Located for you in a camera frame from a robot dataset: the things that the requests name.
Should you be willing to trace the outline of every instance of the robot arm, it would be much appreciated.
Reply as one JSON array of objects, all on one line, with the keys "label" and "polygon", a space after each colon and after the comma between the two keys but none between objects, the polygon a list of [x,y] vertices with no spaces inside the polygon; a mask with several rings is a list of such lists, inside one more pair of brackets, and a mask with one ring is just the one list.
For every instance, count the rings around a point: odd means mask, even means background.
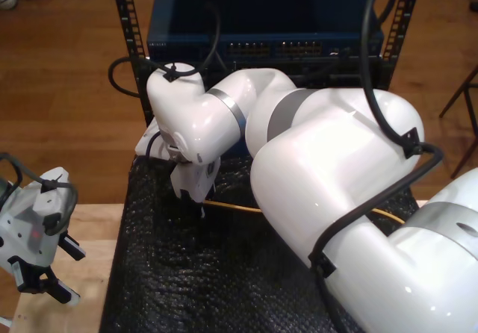
[{"label": "robot arm", "polygon": [[[245,135],[257,203],[309,267],[317,238],[331,224],[418,161],[382,133],[360,89],[297,89],[275,69],[235,72],[207,93],[200,78],[170,83],[158,70],[148,89],[166,134],[158,147],[177,147],[191,162],[176,169],[205,169]],[[375,95],[397,133],[414,132],[423,141],[422,122],[407,101],[381,90]],[[183,179],[183,186],[191,183],[191,176]],[[477,182],[478,170],[454,181],[390,237],[362,217],[326,245],[333,267],[326,286],[368,332],[474,332],[478,202],[466,187]]]},{"label": "robot arm", "polygon": [[[1,158],[18,169],[23,167],[9,155],[1,154]],[[48,293],[61,303],[76,305],[80,296],[59,280],[51,268],[58,246],[76,261],[85,257],[84,250],[67,231],[70,211],[76,203],[75,190],[69,189],[70,186],[69,174],[61,167],[44,173],[23,188],[15,189],[3,181],[0,266],[15,278],[20,292]]]}]

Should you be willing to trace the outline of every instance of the black cable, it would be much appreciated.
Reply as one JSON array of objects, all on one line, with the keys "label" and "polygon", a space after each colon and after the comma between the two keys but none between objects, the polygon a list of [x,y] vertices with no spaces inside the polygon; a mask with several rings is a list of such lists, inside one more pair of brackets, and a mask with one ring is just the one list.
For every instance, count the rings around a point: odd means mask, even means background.
[{"label": "black cable", "polygon": [[441,160],[443,159],[443,152],[438,147],[428,143],[421,143],[420,145],[423,149],[423,152],[432,154],[432,157],[427,162],[422,164],[418,169],[410,172],[408,175],[401,178],[395,184],[391,185],[378,195],[375,195],[372,199],[366,201],[362,205],[358,206],[357,208],[350,211],[348,214],[342,216],[340,219],[331,224],[320,235],[319,239],[314,245],[312,253],[308,257],[311,260],[311,268],[316,275],[317,287],[320,291],[320,295],[323,298],[327,313],[329,314],[330,320],[332,321],[338,333],[347,333],[347,329],[345,328],[344,322],[342,321],[341,316],[338,312],[338,304],[332,294],[327,289],[326,279],[320,269],[320,256],[323,254],[323,250],[325,249],[327,243],[337,233],[342,231],[351,223],[358,220],[360,217],[370,212],[373,208],[382,204],[388,198],[398,194],[400,191],[409,187],[412,182],[415,182],[418,179],[422,178],[431,169],[436,167],[441,162]]},{"label": "black cable", "polygon": [[217,45],[219,44],[219,38],[220,38],[220,32],[221,32],[221,18],[220,18],[220,15],[219,15],[219,11],[212,4],[207,4],[206,8],[211,10],[214,14],[214,17],[216,19],[216,32],[215,32],[215,35],[214,35],[214,41],[213,41],[211,50],[209,51],[206,59],[204,59],[204,61],[200,65],[198,65],[197,68],[188,70],[186,72],[178,72],[174,66],[173,66],[173,68],[168,68],[168,67],[166,67],[162,64],[156,63],[156,62],[154,62],[152,60],[149,60],[149,59],[146,59],[144,57],[121,57],[121,58],[116,59],[110,65],[110,67],[108,68],[108,80],[110,81],[113,88],[118,90],[119,92],[121,92],[123,94],[126,94],[127,96],[133,96],[135,98],[140,97],[140,95],[138,93],[131,92],[130,90],[127,90],[125,88],[120,87],[114,80],[114,69],[119,64],[126,63],[126,62],[131,62],[131,63],[135,62],[135,63],[139,63],[139,64],[145,64],[145,65],[150,66],[152,68],[160,69],[160,70],[162,70],[166,73],[166,76],[171,81],[174,80],[174,79],[180,78],[180,77],[188,77],[190,75],[194,75],[194,74],[204,70],[204,68],[211,62],[214,54],[217,51]]},{"label": "black cable", "polygon": [[5,202],[7,202],[8,198],[15,192],[15,190],[20,186],[20,184],[23,181],[22,170],[20,170],[20,168],[17,165],[15,165],[10,160],[8,160],[8,158],[5,158],[5,160],[7,160],[10,163],[10,165],[13,167],[13,169],[15,170],[16,181],[12,186],[7,187],[6,191],[1,195],[1,197],[0,197],[0,211],[2,210],[3,206],[5,205]]},{"label": "black cable", "polygon": [[[386,8],[384,9],[382,15],[379,17],[379,23],[384,22],[387,16],[390,14],[394,3],[396,0],[388,0]],[[323,276],[322,269],[320,268],[320,259],[323,254],[327,243],[341,230],[346,228],[351,223],[358,220],[360,217],[363,217],[368,212],[370,212],[376,206],[382,204],[385,200],[390,198],[393,195],[396,195],[406,187],[409,187],[411,183],[417,181],[426,175],[431,169],[436,167],[441,160],[443,159],[443,152],[436,146],[429,143],[413,143],[410,140],[407,140],[404,137],[401,137],[394,129],[388,124],[386,118],[383,116],[380,107],[376,101],[375,95],[373,94],[372,80],[370,76],[370,68],[368,61],[368,40],[370,38],[370,20],[373,13],[373,4],[375,0],[367,0],[364,9],[364,18],[362,21],[361,28],[361,49],[359,55],[359,64],[360,64],[360,76],[361,82],[364,87],[364,93],[367,98],[367,102],[370,106],[375,120],[377,121],[379,127],[385,134],[385,136],[403,147],[404,151],[411,150],[412,154],[422,154],[423,152],[432,154],[432,157],[422,164],[418,169],[410,172],[405,177],[398,180],[396,183],[392,184],[390,187],[383,190],[381,193],[375,195],[373,198],[369,199],[362,205],[359,205],[354,210],[350,211],[348,214],[344,215],[340,219],[336,220],[331,224],[318,238],[317,242],[314,245],[312,253],[309,255],[311,260],[311,268],[316,274],[317,287],[320,291],[321,296],[323,297],[326,310],[329,313],[330,319],[335,326],[335,329],[339,333],[346,333],[347,329],[344,325],[344,322],[341,319],[340,314],[338,313],[338,304],[334,300],[331,293],[328,291],[326,286],[326,279]]]},{"label": "black cable", "polygon": [[58,189],[62,187],[62,188],[66,188],[70,190],[71,195],[66,204],[65,213],[63,214],[61,219],[57,222],[54,228],[47,228],[45,230],[45,234],[47,234],[48,236],[53,236],[55,234],[60,233],[60,231],[63,230],[68,225],[69,218],[72,216],[72,213],[75,210],[76,203],[78,202],[78,191],[73,186],[73,184],[69,182],[58,182],[56,180],[45,180],[44,178],[41,178],[37,174],[32,172],[29,168],[27,168],[24,164],[22,164],[17,158],[15,158],[14,156],[6,152],[0,153],[0,160],[3,160],[3,159],[10,161],[10,163],[14,167],[16,167],[16,169],[25,173],[32,180],[44,185],[46,188]]},{"label": "black cable", "polygon": [[[382,129],[383,134],[393,143],[401,146],[404,150],[413,152],[418,148],[416,143],[408,140],[405,137],[400,136],[387,122],[382,111],[380,110],[379,104],[373,94],[373,85],[372,78],[370,76],[370,67],[368,62],[368,38],[370,33],[370,21],[373,15],[373,4],[376,0],[367,0],[364,10],[364,18],[361,24],[361,38],[360,38],[360,76],[361,84],[364,88],[365,97],[367,98],[368,105],[372,111],[375,120],[378,122],[380,128]],[[391,12],[391,8],[394,6],[395,0],[389,0],[387,7],[384,10],[384,13],[380,16],[382,21],[385,21],[386,16]]]},{"label": "black cable", "polygon": [[[368,40],[377,31],[380,31],[380,28],[381,28],[383,22],[388,18],[388,16],[390,15],[390,12],[394,9],[395,1],[396,0],[388,0],[387,4],[385,6],[385,9],[382,11],[382,14],[380,14],[379,18],[377,19],[377,24],[372,31],[369,31],[370,24],[367,25],[367,33],[366,33],[366,37],[364,37],[364,38],[367,38],[367,41],[366,41],[367,44],[368,44]],[[367,5],[365,6],[364,11],[365,11],[365,13],[368,13]],[[370,13],[369,19],[367,19],[368,22],[370,22],[370,19],[371,19],[372,15],[373,15],[373,11]],[[321,78],[325,78],[331,72],[336,70],[340,66],[341,63],[343,63],[345,60],[349,59],[349,57],[350,57],[350,51],[348,51],[348,52],[342,51],[342,53],[339,53],[339,56],[338,56],[337,60],[333,61],[328,66],[325,66],[324,68],[319,69],[316,72],[304,75],[303,77],[295,80],[294,83],[295,83],[295,85],[300,87],[300,86],[306,85],[307,83],[309,83],[311,81],[321,79]]]},{"label": "black cable", "polygon": [[224,73],[225,74],[228,74],[229,73],[229,69],[227,69],[227,66],[224,64],[224,61],[223,59],[221,58],[221,56],[219,55],[219,53],[216,51],[216,59],[217,61],[219,62],[219,65],[221,66],[221,68],[223,69]]},{"label": "black cable", "polygon": [[160,135],[161,135],[161,132],[158,131],[151,137],[151,139],[149,139],[148,146],[146,147],[146,157],[148,159],[149,159],[149,156],[151,155],[152,144],[155,142],[156,138],[159,137]]}]

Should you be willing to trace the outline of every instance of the wooden table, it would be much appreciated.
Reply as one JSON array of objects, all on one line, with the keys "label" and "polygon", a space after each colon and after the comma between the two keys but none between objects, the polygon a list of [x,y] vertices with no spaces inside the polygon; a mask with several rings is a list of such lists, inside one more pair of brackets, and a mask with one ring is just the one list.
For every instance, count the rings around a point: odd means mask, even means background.
[{"label": "wooden table", "polygon": [[11,333],[87,333],[99,330],[123,205],[78,205],[69,233],[86,251],[76,262],[58,249],[52,267],[56,276],[81,300],[62,305],[48,294],[20,296]]}]

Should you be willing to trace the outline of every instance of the gray band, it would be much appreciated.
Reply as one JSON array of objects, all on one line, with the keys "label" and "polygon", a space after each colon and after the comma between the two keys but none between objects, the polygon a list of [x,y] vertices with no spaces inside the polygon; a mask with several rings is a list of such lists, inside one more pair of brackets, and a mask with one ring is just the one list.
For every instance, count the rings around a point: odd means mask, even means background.
[{"label": "gray band", "polygon": [[269,126],[267,127],[267,141],[271,141],[274,137],[291,128],[300,105],[315,92],[317,92],[317,89],[298,89],[282,98],[270,116]]},{"label": "gray band", "polygon": [[449,202],[424,205],[403,227],[425,228],[449,238],[478,260],[478,212]]},{"label": "gray band", "polygon": [[212,96],[217,97],[226,105],[226,107],[231,111],[232,115],[234,115],[234,118],[236,118],[236,121],[239,125],[240,136],[243,137],[246,132],[246,118],[234,99],[228,96],[222,90],[216,88],[211,88],[206,94],[211,94]]}]

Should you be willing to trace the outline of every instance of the black bubble wrap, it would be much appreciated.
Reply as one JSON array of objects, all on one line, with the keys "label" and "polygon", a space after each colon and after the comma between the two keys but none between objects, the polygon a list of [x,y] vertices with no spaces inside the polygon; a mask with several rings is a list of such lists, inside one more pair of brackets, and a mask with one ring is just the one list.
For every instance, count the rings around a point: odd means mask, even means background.
[{"label": "black bubble wrap", "polygon": [[[250,164],[223,161],[214,200],[257,207]],[[334,332],[314,276],[266,219],[211,206],[201,218],[175,197],[172,169],[144,157],[131,168],[100,332]],[[406,219],[418,207],[408,190],[381,208]]]}]

